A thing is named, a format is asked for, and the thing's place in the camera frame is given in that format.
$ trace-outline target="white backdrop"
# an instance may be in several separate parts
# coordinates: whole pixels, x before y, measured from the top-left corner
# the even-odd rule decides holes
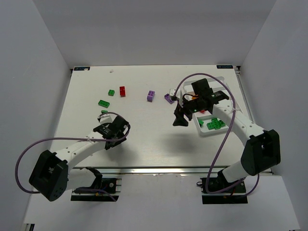
[[[0,230],[18,231],[29,194],[15,183],[15,163],[28,145],[53,136],[70,72],[31,0],[1,0],[0,31]],[[27,189],[47,146],[33,148],[21,162]]]
[[[241,65],[275,0],[34,0],[70,67]]]
[[[308,230],[308,1],[277,1],[242,66],[256,121],[280,135],[281,174]]]

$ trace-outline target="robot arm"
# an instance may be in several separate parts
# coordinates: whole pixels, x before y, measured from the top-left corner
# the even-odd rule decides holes
[[[207,79],[201,79],[192,83],[192,88],[198,98],[187,100],[185,95],[177,92],[172,99],[182,97],[174,111],[176,119],[174,126],[188,126],[188,120],[192,114],[201,110],[208,110],[212,115],[218,117],[230,126],[233,106],[229,97],[222,91],[213,92],[209,87]],[[216,188],[226,188],[235,181],[249,175],[254,176],[270,167],[280,163],[280,142],[276,131],[266,131],[245,117],[242,112],[237,111],[232,126],[232,131],[239,137],[244,145],[241,160],[225,168],[218,173]]]
[[[98,170],[91,167],[73,167],[93,153],[102,149],[108,150],[125,141],[124,130],[129,129],[130,125],[119,116],[112,121],[108,114],[99,116],[98,120],[100,125],[86,137],[88,141],[78,141],[54,153],[46,150],[39,156],[29,183],[49,201],[58,199],[65,190],[79,187],[100,189],[102,175]],[[102,137],[115,141],[97,141]]]

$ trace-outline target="red block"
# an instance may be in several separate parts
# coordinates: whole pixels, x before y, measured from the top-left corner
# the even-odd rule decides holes
[[[120,96],[125,97],[125,87],[120,87]]]

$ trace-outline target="purple block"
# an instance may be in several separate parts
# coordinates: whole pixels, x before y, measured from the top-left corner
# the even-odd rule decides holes
[[[155,96],[155,91],[149,91],[148,96],[146,97],[147,101],[152,102]]]
[[[167,94],[164,96],[165,100],[167,100],[170,104],[174,103],[174,101],[170,98],[170,95]]]

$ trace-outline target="green lego brick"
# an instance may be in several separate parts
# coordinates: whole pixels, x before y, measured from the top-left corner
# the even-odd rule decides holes
[[[212,129],[214,129],[214,128],[215,128],[215,126],[214,126],[213,122],[211,122],[211,123],[207,123],[207,124],[206,124],[206,126],[207,126],[207,128],[208,128],[209,130],[212,130]]]
[[[218,121],[218,122],[219,122],[219,125],[220,125],[221,128],[224,127],[224,126],[226,126],[226,124],[225,124],[222,120],[220,120],[220,121]]]
[[[114,94],[115,94],[115,91],[114,91],[114,90],[109,90],[109,91],[108,91],[108,95],[114,96]]]
[[[109,105],[110,105],[110,103],[109,103],[109,102],[106,102],[106,101],[104,101],[104,100],[100,100],[100,101],[98,102],[98,105],[99,105],[99,106],[102,106],[102,107],[105,107],[105,108],[108,108]]]
[[[198,119],[198,123],[199,123],[199,125],[202,127],[203,126],[203,124],[204,124],[204,122],[202,121],[202,120],[200,120],[200,119]]]
[[[218,119],[217,119],[217,118],[212,119],[212,123],[214,124],[214,128],[215,128],[215,130],[220,129],[220,124],[219,124],[219,122],[218,122]]]

